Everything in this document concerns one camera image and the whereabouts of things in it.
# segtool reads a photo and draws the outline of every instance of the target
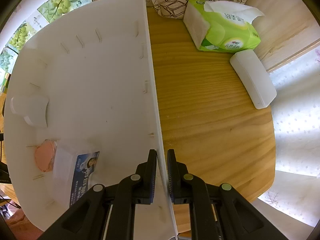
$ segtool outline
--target tissue pack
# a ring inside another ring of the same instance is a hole
[[[188,1],[183,22],[198,50],[236,53],[257,47],[260,37],[255,28],[244,19],[244,15],[248,13],[248,17],[252,18],[256,11],[260,11],[246,5],[234,8],[238,5],[233,2]]]

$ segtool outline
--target plastic container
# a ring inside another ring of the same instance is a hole
[[[84,140],[57,142],[52,176],[55,201],[69,208],[94,186],[91,181],[99,153],[94,145]]]
[[[4,114],[8,169],[28,219],[46,230],[67,209],[52,198],[53,172],[39,171],[32,146],[79,138],[100,151],[92,180],[105,186],[134,174],[155,149],[155,197],[151,205],[136,206],[134,238],[177,236],[145,0],[98,0],[36,33],[17,58],[7,101],[35,93],[49,99],[48,127],[28,125],[9,104]]]

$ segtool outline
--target screw head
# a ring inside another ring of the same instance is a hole
[[[223,183],[221,187],[222,187],[223,190],[226,190],[226,191],[232,189],[232,187],[231,187],[231,185],[229,183]]]
[[[131,175],[130,178],[131,178],[132,180],[139,180],[141,177],[140,177],[139,174],[133,174],[133,175]]]
[[[184,174],[184,175],[183,175],[183,178],[184,178],[185,180],[192,180],[192,179],[193,179],[193,175],[190,174],[190,173],[187,173],[187,174]]]
[[[97,184],[93,186],[93,191],[99,192],[103,190],[103,186],[101,184]]]

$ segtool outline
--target grape picture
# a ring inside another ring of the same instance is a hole
[[[23,45],[29,40],[36,31],[30,25],[24,22],[20,25],[20,27],[16,30],[16,32],[12,35],[7,46],[13,49],[15,52],[19,53],[22,49]]]
[[[78,2],[79,0],[49,0],[41,5],[38,11],[51,23],[73,10],[75,7],[73,4]]]
[[[10,55],[6,50],[3,50],[0,54],[0,67],[3,70],[8,71],[11,59],[13,59],[13,56]]]

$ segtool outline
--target wooden table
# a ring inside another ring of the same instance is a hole
[[[271,109],[257,110],[229,63],[232,54],[199,52],[179,19],[148,8],[164,149],[206,183],[228,182],[253,201],[273,183]],[[188,205],[175,205],[178,231],[190,230]]]
[[[2,93],[0,95],[0,110],[2,111],[2,107],[4,104],[4,100],[6,98],[7,94]],[[4,132],[4,125],[3,125],[4,119],[2,114],[0,114],[0,130],[1,132]],[[7,163],[7,159],[5,157],[5,141],[2,142],[2,162]],[[9,197],[11,198],[15,203],[19,205],[18,198],[16,196],[16,193],[14,192],[12,184],[3,184],[0,183],[0,189]]]

